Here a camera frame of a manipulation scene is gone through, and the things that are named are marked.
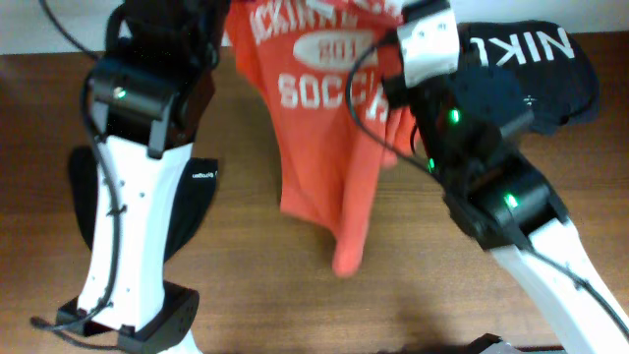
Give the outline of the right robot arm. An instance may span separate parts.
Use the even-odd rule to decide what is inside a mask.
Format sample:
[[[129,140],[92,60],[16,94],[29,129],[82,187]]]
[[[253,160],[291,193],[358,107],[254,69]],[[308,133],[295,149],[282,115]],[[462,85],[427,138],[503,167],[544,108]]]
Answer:
[[[516,77],[469,62],[446,1],[406,1],[391,106],[416,119],[451,219],[519,283],[569,353],[624,353],[628,318],[544,175],[522,154],[533,122]]]

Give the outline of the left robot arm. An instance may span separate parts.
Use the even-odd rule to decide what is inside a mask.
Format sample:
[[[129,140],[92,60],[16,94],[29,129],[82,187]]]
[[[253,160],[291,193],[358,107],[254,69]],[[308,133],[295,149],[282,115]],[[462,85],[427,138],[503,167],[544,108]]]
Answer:
[[[86,75],[81,114],[94,160],[90,264],[51,331],[77,346],[113,332],[124,353],[195,353],[198,291],[169,282],[166,261],[196,233],[218,165],[193,157],[229,3],[125,1]]]

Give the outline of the red soccer t-shirt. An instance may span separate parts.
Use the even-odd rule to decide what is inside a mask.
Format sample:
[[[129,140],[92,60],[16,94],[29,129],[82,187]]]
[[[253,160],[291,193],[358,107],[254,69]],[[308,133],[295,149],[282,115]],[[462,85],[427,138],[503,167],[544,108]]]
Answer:
[[[397,1],[236,1],[225,30],[238,70],[258,90],[280,151],[283,212],[328,229],[332,267],[360,267],[381,170],[409,153],[414,120],[381,89],[400,67],[371,44],[401,21]]]

